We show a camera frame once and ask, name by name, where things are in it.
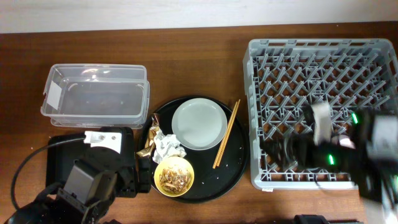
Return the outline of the round black tray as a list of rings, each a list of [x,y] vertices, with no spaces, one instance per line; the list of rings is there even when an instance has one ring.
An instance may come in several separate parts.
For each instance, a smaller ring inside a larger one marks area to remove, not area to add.
[[[182,103],[194,99],[206,98],[218,104],[229,119],[233,109],[226,104],[207,96],[191,95],[176,98],[169,101],[154,111],[160,116],[160,128],[165,134],[172,134],[171,119],[178,106]],[[142,128],[142,134],[139,138],[138,149],[142,149],[146,143],[148,130],[152,125],[152,115],[149,115]],[[151,185],[162,196],[182,203],[203,203],[214,200],[229,192],[241,179],[249,161],[250,148],[248,134],[239,119],[234,120],[227,145],[225,147],[220,166],[213,169],[213,163],[218,152],[220,144],[205,151],[194,151],[184,146],[187,155],[184,157],[191,163],[194,171],[194,180],[192,187],[187,193],[179,197],[168,197],[160,192],[155,186],[154,172],[158,166],[152,160],[154,151],[150,158]]]

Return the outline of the grey plate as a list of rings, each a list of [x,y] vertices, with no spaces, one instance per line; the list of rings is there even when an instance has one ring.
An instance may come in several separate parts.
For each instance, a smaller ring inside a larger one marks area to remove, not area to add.
[[[227,117],[221,106],[206,98],[182,103],[172,117],[172,131],[180,143],[204,151],[221,142],[227,130]]]

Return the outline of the black rectangular tray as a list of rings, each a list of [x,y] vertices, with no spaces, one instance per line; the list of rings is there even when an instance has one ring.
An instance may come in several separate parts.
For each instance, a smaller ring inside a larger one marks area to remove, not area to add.
[[[100,132],[121,133],[121,152],[117,155],[117,163],[121,165],[116,187],[117,197],[134,198],[137,195],[136,160],[133,152],[134,133],[127,127],[103,127]],[[79,159],[91,147],[82,141],[70,142],[47,150],[47,168],[45,185],[55,182],[65,184],[75,160]]]

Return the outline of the white napkin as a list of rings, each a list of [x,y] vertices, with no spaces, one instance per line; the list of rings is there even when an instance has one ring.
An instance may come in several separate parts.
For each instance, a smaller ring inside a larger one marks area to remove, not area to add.
[[[157,164],[160,164],[164,159],[169,157],[177,156],[184,158],[187,155],[175,134],[165,135],[160,129],[156,132],[154,143],[155,151],[152,160]]]

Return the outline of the grey dishwasher rack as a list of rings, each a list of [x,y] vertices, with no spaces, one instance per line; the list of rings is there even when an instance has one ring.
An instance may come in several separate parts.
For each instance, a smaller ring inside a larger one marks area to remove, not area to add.
[[[348,174],[280,168],[262,143],[312,127],[305,107],[330,105],[334,134],[346,134],[358,109],[397,111],[397,52],[387,39],[254,39],[243,58],[251,182],[262,191],[351,190]]]

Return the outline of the clear plastic bin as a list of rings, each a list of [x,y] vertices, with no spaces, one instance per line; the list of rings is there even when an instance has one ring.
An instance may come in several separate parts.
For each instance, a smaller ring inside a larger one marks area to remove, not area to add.
[[[50,68],[40,108],[54,126],[143,127],[150,84],[143,65],[59,63]]]

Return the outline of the yellow bowl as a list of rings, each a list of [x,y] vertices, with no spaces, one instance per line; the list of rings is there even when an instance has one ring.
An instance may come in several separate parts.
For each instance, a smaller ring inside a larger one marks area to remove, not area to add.
[[[190,182],[190,185],[188,186],[188,189],[182,193],[179,194],[173,194],[165,191],[164,189],[161,188],[160,183],[159,183],[159,174],[162,172],[163,169],[169,169],[169,168],[180,168],[184,170],[188,170],[189,173],[191,173],[192,180]],[[155,169],[154,172],[154,184],[158,191],[160,191],[163,195],[168,196],[168,197],[179,197],[187,193],[190,188],[193,185],[195,178],[195,173],[193,170],[192,165],[184,158],[181,157],[169,157],[164,159]]]

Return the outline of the pink cup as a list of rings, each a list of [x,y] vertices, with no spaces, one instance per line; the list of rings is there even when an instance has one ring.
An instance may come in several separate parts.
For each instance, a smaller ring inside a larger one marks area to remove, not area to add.
[[[346,135],[337,136],[337,144],[342,147],[356,149],[354,142]]]

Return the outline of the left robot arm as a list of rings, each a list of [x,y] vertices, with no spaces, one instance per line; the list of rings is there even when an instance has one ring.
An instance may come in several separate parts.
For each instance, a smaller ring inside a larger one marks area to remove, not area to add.
[[[68,178],[44,188],[36,198],[20,207],[15,187],[22,168],[46,149],[72,151],[84,146],[75,159]],[[34,150],[17,168],[11,182],[11,202],[16,211],[6,223],[98,223],[115,198],[134,198],[151,189],[149,162],[139,162],[131,128],[100,128],[81,134],[62,136]]]

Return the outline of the food scraps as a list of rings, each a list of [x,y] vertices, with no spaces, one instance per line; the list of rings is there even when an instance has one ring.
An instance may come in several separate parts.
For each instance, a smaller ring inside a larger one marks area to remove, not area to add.
[[[188,170],[180,168],[163,169],[159,174],[159,183],[162,189],[169,193],[179,194],[188,189],[192,180]]]

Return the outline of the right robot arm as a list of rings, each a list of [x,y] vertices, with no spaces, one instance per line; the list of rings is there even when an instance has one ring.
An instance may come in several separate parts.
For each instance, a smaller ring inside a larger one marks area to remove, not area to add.
[[[301,169],[345,172],[371,205],[370,214],[383,223],[397,223],[397,115],[374,110],[352,113],[347,135],[334,134],[328,103],[306,107],[311,134],[291,134],[261,143],[282,169],[296,163]]]

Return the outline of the gold foil wrapper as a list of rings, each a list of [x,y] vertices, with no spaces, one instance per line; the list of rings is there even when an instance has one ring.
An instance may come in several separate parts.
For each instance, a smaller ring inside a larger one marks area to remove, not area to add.
[[[152,154],[152,151],[155,149],[154,138],[159,130],[159,115],[154,113],[152,114],[152,124],[147,132],[144,148],[137,152],[139,157],[149,157]]]

